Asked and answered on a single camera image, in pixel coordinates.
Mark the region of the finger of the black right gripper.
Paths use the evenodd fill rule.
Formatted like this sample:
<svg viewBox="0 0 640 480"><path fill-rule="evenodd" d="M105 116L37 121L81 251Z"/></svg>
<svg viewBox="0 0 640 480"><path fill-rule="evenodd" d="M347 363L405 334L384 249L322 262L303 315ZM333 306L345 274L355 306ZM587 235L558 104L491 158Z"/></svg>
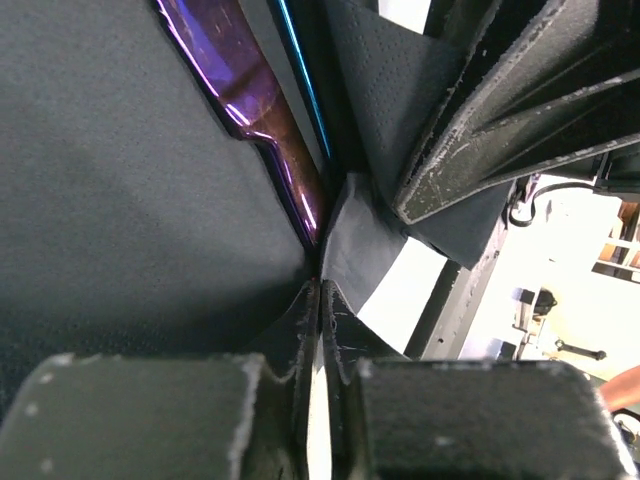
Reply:
<svg viewBox="0 0 640 480"><path fill-rule="evenodd" d="M635 1L491 1L395 196L407 224L639 140Z"/></svg>

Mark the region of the black paper napkin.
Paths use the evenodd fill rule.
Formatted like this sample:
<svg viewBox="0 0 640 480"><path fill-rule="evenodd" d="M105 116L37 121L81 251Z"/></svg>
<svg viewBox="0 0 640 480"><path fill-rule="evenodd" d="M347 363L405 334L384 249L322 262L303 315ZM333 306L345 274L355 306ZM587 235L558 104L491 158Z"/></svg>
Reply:
<svg viewBox="0 0 640 480"><path fill-rule="evenodd" d="M147 1L1 5L1 406L47 358L260 352L314 262Z"/></svg>

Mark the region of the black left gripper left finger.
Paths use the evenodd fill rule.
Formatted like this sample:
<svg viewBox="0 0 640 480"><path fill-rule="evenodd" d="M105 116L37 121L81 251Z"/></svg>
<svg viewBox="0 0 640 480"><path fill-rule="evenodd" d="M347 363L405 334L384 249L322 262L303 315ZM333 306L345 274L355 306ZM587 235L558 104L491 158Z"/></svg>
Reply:
<svg viewBox="0 0 640 480"><path fill-rule="evenodd" d="M5 479L305 479L320 285L238 354L61 354L1 428Z"/></svg>

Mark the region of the blue metal fork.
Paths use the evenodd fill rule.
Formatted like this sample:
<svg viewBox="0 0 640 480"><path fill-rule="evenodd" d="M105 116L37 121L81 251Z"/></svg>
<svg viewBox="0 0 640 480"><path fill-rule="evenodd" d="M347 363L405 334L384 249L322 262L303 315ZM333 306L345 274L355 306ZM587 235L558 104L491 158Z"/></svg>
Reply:
<svg viewBox="0 0 640 480"><path fill-rule="evenodd" d="M276 0L275 4L291 48L296 72L299 74L302 89L306 95L308 108L313 118L316 134L318 135L325 157L327 159L331 159L332 148L326 123L323 118L323 113L316 95L316 89L310 75L305 54L300 43L300 38L291 15L291 10L288 2L285 0Z"/></svg>

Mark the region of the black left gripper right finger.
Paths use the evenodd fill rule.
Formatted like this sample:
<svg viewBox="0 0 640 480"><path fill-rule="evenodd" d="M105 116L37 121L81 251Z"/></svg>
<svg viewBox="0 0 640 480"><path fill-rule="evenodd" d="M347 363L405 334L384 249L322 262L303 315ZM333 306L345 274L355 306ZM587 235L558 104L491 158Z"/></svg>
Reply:
<svg viewBox="0 0 640 480"><path fill-rule="evenodd" d="M631 479L598 392L554 361L412 361L321 294L336 479Z"/></svg>

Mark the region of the purple blue metal knife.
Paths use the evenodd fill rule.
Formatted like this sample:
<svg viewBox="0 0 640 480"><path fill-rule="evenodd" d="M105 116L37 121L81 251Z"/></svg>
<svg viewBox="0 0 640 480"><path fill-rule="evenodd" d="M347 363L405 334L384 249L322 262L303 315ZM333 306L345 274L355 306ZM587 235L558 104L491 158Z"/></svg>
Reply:
<svg viewBox="0 0 640 480"><path fill-rule="evenodd" d="M262 150L301 242L317 248L327 207L321 176L240 3L157 5L231 134Z"/></svg>

